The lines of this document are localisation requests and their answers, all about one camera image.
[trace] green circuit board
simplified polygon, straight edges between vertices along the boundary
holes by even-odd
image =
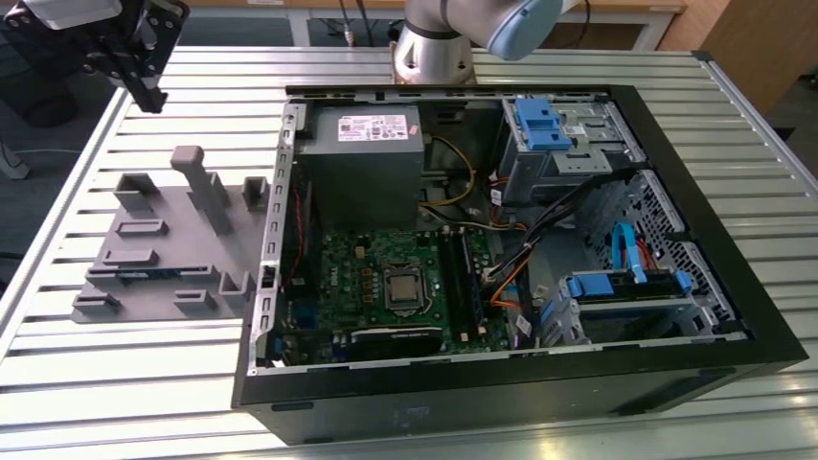
[[[481,269],[492,263],[487,236],[481,230],[468,230],[467,239],[471,263]],[[443,329],[441,355],[508,350],[500,315],[485,320],[485,333],[469,341],[453,337],[448,330],[436,232],[329,233],[323,237],[320,256],[317,329],[436,327]],[[389,309],[385,278],[395,270],[416,270],[420,275],[424,299],[423,307],[415,311]],[[325,350],[312,350],[312,356],[312,362],[332,362]]]

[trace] slotted metal table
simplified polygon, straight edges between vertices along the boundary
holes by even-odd
[[[818,456],[815,358],[649,416],[289,449],[249,415],[229,411],[238,320],[69,320],[118,207],[110,190],[121,173],[180,182],[170,150],[194,144],[226,184],[268,174],[284,86],[389,82],[388,60],[377,49],[180,48],[162,78],[161,115],[141,113],[116,93],[0,303],[0,457]],[[517,63],[476,52],[475,65],[481,82],[637,87],[807,352],[818,355],[816,183],[717,67],[688,54],[575,51],[536,53]]]

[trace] open computer tower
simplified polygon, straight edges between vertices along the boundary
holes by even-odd
[[[288,444],[656,412],[804,358],[632,87],[288,88],[232,401]]]

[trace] ram slot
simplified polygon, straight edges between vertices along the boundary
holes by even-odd
[[[477,277],[471,265],[469,245],[461,233],[437,235],[440,277],[452,338],[468,341],[481,333],[483,306]]]

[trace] cpu socket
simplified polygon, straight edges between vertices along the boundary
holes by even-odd
[[[385,309],[397,316],[412,316],[427,304],[423,268],[417,264],[391,264],[383,270]]]

